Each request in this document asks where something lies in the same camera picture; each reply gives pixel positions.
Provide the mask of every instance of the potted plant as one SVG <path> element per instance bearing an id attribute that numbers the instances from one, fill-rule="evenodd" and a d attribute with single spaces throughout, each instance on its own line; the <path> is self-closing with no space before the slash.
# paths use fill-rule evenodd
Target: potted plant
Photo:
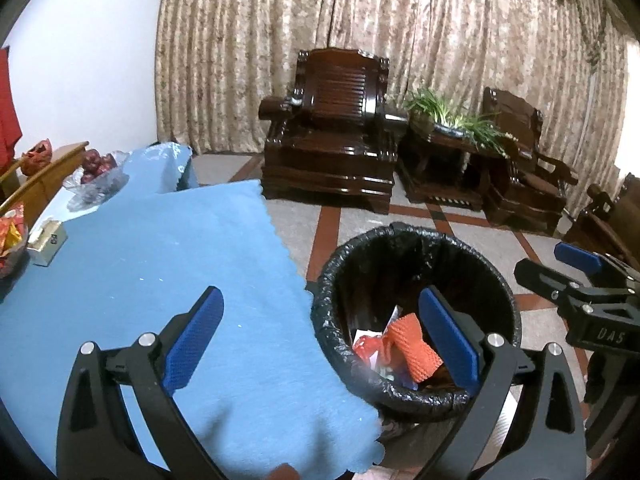
<path id="1" fill-rule="evenodd" d="M 404 106 L 409 110 L 412 129 L 425 138 L 433 132 L 465 138 L 479 152 L 489 150 L 508 156 L 505 140 L 513 139 L 513 136 L 496 130 L 494 124 L 486 118 L 460 113 L 431 89 L 411 92 Z"/>

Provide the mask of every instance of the trash can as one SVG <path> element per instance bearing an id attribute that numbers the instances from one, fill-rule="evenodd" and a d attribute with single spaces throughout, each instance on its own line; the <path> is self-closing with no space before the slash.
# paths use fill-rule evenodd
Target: trash can
<path id="1" fill-rule="evenodd" d="M 311 318 L 322 351 L 351 393 L 399 422 L 446 420 L 469 401 L 455 386 L 400 386 L 353 352 L 356 329 L 382 332 L 396 305 L 403 315 L 417 314 L 418 295 L 429 285 L 485 333 L 500 333 L 520 346 L 522 324 L 509 285 L 482 254 L 455 237 L 395 222 L 339 247 L 318 278 Z M 423 338 L 432 344 L 424 328 Z"/>

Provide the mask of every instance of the dark wooden sofa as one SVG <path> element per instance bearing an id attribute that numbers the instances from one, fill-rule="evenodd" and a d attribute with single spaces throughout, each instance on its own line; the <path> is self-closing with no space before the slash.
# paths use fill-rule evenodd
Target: dark wooden sofa
<path id="1" fill-rule="evenodd" d="M 542 112 L 510 92 L 486 87 L 482 114 L 513 136 L 503 143 L 510 158 L 491 162 L 491 184 L 484 196 L 488 221 L 505 224 L 514 218 L 527 229 L 553 235 L 566 205 L 566 186 L 578 179 L 562 160 L 540 152 Z"/>
<path id="2" fill-rule="evenodd" d="M 615 200 L 597 184 L 592 202 L 578 215 L 562 241 L 585 250 L 611 254 L 640 270 L 640 178 L 629 173 Z"/>
<path id="3" fill-rule="evenodd" d="M 301 50 L 293 90 L 267 97 L 265 197 L 302 190 L 363 198 L 388 213 L 407 116 L 385 102 L 389 60 L 359 50 Z"/>

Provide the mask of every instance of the blue gripper pad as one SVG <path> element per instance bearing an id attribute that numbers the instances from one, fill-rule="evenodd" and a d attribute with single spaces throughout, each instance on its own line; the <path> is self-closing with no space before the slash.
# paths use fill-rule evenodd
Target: blue gripper pad
<path id="1" fill-rule="evenodd" d="M 162 386 L 169 396 L 184 388 L 211 341 L 225 311 L 219 289 L 210 286 L 193 306 L 182 333 L 166 355 Z"/>
<path id="2" fill-rule="evenodd" d="M 602 270 L 602 262 L 597 254 L 565 244 L 564 242 L 556 245 L 554 255 L 559 262 L 580 269 L 587 276 L 597 274 Z"/>
<path id="3" fill-rule="evenodd" d="M 470 396 L 480 389 L 480 358 L 443 302 L 437 290 L 425 288 L 418 298 L 420 321 L 429 332 L 436 351 L 453 382 Z"/>

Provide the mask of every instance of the fruit bowl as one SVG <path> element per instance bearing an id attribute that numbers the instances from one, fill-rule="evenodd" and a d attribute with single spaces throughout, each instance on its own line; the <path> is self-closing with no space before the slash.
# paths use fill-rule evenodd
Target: fruit bowl
<path id="1" fill-rule="evenodd" d="M 129 157 L 129 153 L 112 152 L 98 159 L 92 156 L 90 150 L 77 168 L 62 183 L 65 189 L 75 194 L 67 208 L 69 211 L 80 211 L 106 202 L 114 196 L 129 180 L 129 175 L 123 172 L 122 167 Z"/>

